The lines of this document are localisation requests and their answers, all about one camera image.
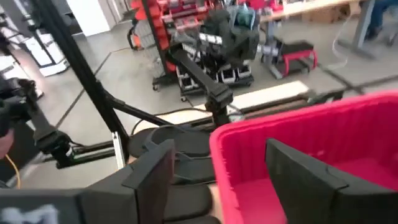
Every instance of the concrete floor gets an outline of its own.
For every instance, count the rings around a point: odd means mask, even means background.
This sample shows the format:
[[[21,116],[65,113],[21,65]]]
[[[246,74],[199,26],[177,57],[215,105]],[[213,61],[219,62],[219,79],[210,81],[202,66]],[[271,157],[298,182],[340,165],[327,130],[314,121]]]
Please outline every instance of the concrete floor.
[[[351,39],[355,27],[356,20],[352,20],[342,32],[341,37]],[[189,107],[190,103],[199,105],[205,102],[203,96],[189,96],[189,102],[181,102],[177,85],[162,87],[160,92],[152,91],[152,61],[142,57],[140,52],[126,49],[128,28],[128,23],[121,24],[105,34],[87,39],[82,36],[76,37],[91,69],[96,72],[98,79],[111,94],[149,113],[161,113]],[[324,66],[335,66],[336,63],[341,62],[341,59],[333,55],[331,46],[340,28],[340,23],[324,25],[289,22],[279,29],[278,33],[285,40],[309,40],[315,44],[320,63]],[[362,91],[365,93],[398,88],[398,45],[389,49],[381,40],[377,40],[367,47],[378,56],[377,60],[366,60],[337,47],[348,57],[348,63],[345,66],[334,69],[339,75],[339,80],[323,73],[320,69],[314,70],[309,75],[294,75],[275,80],[259,63],[259,60],[255,60],[252,63],[255,82],[251,87],[234,89],[234,94],[240,95],[294,80],[302,81],[317,93],[347,88],[341,79],[352,85],[362,85],[364,87]],[[24,65],[30,67],[29,60],[26,59]],[[35,73],[32,76],[38,76],[34,69],[29,71]],[[377,85],[369,84],[369,82],[384,78],[391,78],[391,80]],[[60,75],[37,79],[38,86],[45,92],[39,104],[52,124],[60,124],[60,130],[68,133],[76,142],[83,144],[111,139],[111,133],[88,95],[82,91],[82,86],[72,69]],[[358,95],[357,92],[350,90],[347,91],[346,97],[356,95]],[[118,115],[126,130],[130,132],[137,118],[122,113]],[[29,170],[29,175],[22,180],[23,188],[67,189],[86,187],[110,175],[116,170],[116,161],[112,157],[62,170],[57,170],[55,164],[49,162],[34,165]]]

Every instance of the workbench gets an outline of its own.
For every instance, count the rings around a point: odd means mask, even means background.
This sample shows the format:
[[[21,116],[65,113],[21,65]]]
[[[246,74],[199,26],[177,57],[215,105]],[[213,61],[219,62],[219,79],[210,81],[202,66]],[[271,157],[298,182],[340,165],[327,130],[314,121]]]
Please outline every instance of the workbench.
[[[308,2],[296,2],[292,4],[284,5],[284,10],[280,12],[275,12],[269,16],[261,16],[260,18],[260,28],[266,34],[266,43],[265,45],[274,47],[274,31],[275,31],[275,22],[276,20],[285,19],[290,16],[301,15],[306,12],[317,11],[320,9],[325,9],[328,7],[345,5],[353,2],[360,2],[360,0],[312,0]],[[359,56],[374,59],[375,56],[363,49],[363,42],[366,34],[366,30],[370,23],[371,13],[374,7],[375,0],[365,0],[361,14],[359,15],[358,25],[355,30],[354,39],[352,42],[348,42],[342,39],[339,39],[337,43],[342,47],[352,50],[354,53]],[[282,74],[275,68],[272,64],[272,55],[265,55],[263,62],[265,63],[268,70],[271,74],[276,78],[282,78]]]
[[[304,95],[307,93],[310,93],[310,89],[302,82],[296,81],[235,96],[232,104],[239,109],[244,109],[256,105],[261,105],[264,103],[277,102],[283,99]],[[198,105],[196,106],[196,108],[204,110],[205,105]],[[211,113],[203,113],[200,111],[187,110],[187,111],[179,111],[172,114],[162,115],[159,117],[171,123],[180,124],[180,123],[195,121],[198,119],[209,118],[211,117]],[[155,128],[155,127],[157,127],[157,125],[149,123],[147,121],[143,121],[136,127],[134,134],[136,134],[139,131],[142,131],[143,129]],[[135,160],[134,157],[130,157],[128,163],[131,163],[134,160]],[[221,222],[223,222],[223,213],[221,210],[221,200],[218,188],[216,184],[210,184],[209,188],[213,195],[213,210],[210,213],[210,215],[217,217]]]

